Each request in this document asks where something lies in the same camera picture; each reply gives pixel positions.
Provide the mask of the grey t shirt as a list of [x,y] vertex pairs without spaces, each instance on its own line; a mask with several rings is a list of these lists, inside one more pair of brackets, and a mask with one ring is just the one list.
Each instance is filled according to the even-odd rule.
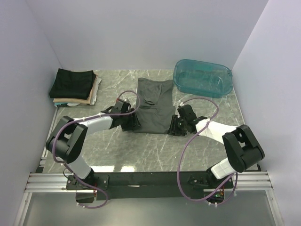
[[173,85],[172,80],[138,79],[137,94],[141,103],[136,115],[141,127],[134,129],[135,133],[167,134],[175,113]]

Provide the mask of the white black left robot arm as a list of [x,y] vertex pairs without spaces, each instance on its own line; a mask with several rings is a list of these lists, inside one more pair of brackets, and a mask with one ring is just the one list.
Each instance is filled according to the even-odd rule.
[[81,156],[86,137],[119,126],[123,131],[140,128],[136,110],[138,108],[132,108],[128,101],[117,98],[114,106],[96,115],[77,119],[64,116],[47,139],[45,148],[52,153],[55,162],[67,165],[81,188],[89,189],[96,181],[93,169]]

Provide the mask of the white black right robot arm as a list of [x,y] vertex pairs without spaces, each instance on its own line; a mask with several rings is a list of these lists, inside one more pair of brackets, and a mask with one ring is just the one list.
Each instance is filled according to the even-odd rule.
[[200,183],[217,188],[227,176],[242,173],[264,159],[265,153],[249,126],[230,126],[212,121],[205,116],[197,117],[191,105],[177,108],[178,115],[172,116],[169,135],[185,136],[197,134],[224,145],[227,158],[206,170],[205,176],[190,179],[194,185]]

